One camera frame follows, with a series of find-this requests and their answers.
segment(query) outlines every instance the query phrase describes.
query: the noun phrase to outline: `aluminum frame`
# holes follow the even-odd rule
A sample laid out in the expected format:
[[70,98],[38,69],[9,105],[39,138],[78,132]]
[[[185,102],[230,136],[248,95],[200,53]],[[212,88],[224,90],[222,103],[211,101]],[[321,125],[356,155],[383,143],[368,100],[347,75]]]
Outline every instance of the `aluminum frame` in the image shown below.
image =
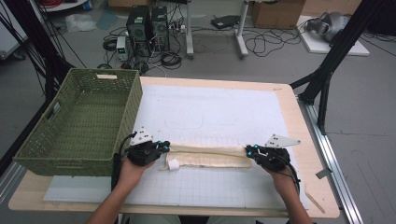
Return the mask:
[[25,168],[12,162],[3,175],[0,176],[0,204],[4,202],[18,180],[25,173]]
[[350,193],[347,182],[343,176],[343,172],[335,158],[329,138],[327,135],[322,134],[319,126],[317,125],[318,112],[314,105],[304,105],[304,108],[310,119],[309,121],[312,125],[315,137],[318,140],[318,146],[320,147],[322,158],[325,160],[326,166],[332,170],[330,178],[337,190],[346,217],[350,224],[362,224],[363,220],[361,219],[361,213],[353,200],[352,194]]

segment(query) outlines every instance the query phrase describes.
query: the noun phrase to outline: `computer tower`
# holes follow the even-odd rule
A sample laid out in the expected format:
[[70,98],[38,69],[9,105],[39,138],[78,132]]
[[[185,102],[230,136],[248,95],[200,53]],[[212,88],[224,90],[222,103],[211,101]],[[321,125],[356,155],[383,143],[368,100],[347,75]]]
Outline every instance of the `computer tower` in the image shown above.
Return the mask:
[[154,7],[151,11],[151,23],[155,36],[155,47],[163,51],[169,48],[169,31],[166,7]]
[[126,22],[131,42],[147,42],[152,38],[152,28],[148,6],[132,6]]

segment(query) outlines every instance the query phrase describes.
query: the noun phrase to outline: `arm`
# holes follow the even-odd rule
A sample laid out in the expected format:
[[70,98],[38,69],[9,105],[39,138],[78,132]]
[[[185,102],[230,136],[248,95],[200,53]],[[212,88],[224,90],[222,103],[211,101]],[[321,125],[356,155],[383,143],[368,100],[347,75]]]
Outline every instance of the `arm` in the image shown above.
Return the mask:
[[99,205],[90,219],[88,219],[87,223],[113,224],[119,215],[125,199],[131,193],[132,189],[137,186],[145,170],[152,164],[153,163],[147,166],[136,166],[129,160],[123,161],[119,183]]
[[290,224],[312,224],[312,220],[306,213],[300,202],[300,197],[290,177],[289,170],[285,169],[279,173],[266,170],[274,179],[276,191],[279,193],[288,210]]

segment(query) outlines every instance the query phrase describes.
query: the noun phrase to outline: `desktop computer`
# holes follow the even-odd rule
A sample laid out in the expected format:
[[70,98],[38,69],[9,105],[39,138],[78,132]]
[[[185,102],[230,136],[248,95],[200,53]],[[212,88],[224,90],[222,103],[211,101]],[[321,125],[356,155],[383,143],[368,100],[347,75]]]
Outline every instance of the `desktop computer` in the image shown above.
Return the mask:
[[169,50],[169,31],[166,7],[154,7],[151,11],[154,43],[157,50]]
[[148,6],[132,6],[126,28],[135,56],[150,56],[149,41],[153,37]]

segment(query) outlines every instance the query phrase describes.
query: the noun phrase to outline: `wooden table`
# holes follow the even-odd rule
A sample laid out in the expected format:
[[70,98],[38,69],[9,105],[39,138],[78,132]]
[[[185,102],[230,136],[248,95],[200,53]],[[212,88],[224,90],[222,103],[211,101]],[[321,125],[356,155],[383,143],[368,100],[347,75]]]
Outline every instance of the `wooden table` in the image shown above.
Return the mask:
[[[318,179],[316,173],[323,169],[317,150],[311,139],[303,114],[297,104],[291,87],[287,84],[253,83],[236,81],[141,77],[142,85],[167,85],[183,87],[208,87],[238,90],[273,91],[276,93],[283,119],[289,136],[300,139],[302,143],[294,146],[293,151],[299,172],[304,177],[305,194],[311,217],[338,217],[340,212],[327,177]],[[27,172],[14,195],[9,201],[12,210],[26,211],[79,211],[92,212],[98,203],[52,203],[44,202],[44,195],[52,177],[35,175]],[[285,211],[236,208],[205,208],[181,206],[152,206],[125,204],[122,213],[174,214],[202,216],[252,216],[252,217],[286,217]]]

